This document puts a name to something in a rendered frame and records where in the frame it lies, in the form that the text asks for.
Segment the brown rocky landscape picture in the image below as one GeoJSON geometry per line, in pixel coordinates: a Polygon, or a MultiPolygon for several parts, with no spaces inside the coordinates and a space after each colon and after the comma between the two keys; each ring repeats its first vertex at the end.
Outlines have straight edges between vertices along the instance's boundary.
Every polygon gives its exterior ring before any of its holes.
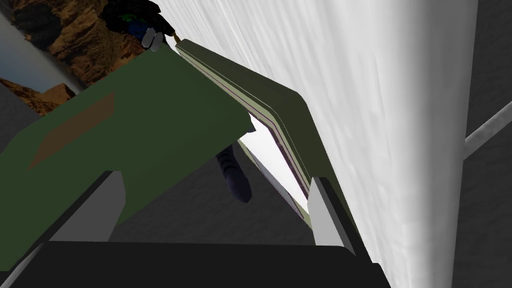
{"type": "Polygon", "coordinates": [[[0,0],[0,15],[80,84],[89,87],[143,53],[127,33],[108,30],[100,13],[108,0],[0,0]]]}

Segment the black object with grey tips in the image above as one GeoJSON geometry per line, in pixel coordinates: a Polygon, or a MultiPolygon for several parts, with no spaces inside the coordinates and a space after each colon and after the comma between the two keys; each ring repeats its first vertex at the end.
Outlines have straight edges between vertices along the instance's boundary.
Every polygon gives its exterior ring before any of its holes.
{"type": "Polygon", "coordinates": [[[161,8],[151,0],[108,0],[99,18],[111,32],[135,37],[146,50],[168,46],[166,36],[180,41],[161,8]]]}

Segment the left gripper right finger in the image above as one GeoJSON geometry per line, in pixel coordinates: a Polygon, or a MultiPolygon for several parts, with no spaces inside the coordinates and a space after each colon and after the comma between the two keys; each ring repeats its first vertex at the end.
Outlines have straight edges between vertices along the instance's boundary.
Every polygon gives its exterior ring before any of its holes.
{"type": "Polygon", "coordinates": [[[327,178],[312,178],[307,207],[317,246],[344,247],[361,261],[372,263],[349,212],[327,178]]]}

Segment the olive book with cream pages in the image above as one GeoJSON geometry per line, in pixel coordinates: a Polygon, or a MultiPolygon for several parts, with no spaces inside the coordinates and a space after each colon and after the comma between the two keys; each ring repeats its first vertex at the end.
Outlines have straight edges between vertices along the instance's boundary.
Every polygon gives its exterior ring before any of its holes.
{"type": "Polygon", "coordinates": [[[188,39],[176,49],[247,109],[257,132],[243,137],[241,144],[278,190],[291,197],[291,206],[306,222],[314,177],[327,178],[343,207],[348,207],[308,106],[296,91],[188,39]]]}

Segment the dark purple rounded object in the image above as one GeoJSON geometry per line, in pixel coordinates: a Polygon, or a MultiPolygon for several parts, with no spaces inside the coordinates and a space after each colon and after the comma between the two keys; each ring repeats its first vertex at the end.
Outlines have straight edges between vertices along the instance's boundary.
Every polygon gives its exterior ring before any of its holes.
{"type": "Polygon", "coordinates": [[[253,194],[250,183],[236,160],[233,146],[227,146],[215,158],[233,197],[242,203],[248,203],[253,194]]]}

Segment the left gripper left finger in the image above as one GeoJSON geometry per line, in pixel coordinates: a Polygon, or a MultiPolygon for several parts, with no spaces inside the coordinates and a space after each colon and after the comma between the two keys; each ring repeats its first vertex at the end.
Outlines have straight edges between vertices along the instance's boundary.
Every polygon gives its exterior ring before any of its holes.
{"type": "Polygon", "coordinates": [[[125,203],[122,172],[106,171],[50,225],[40,240],[106,242],[125,203]]]}

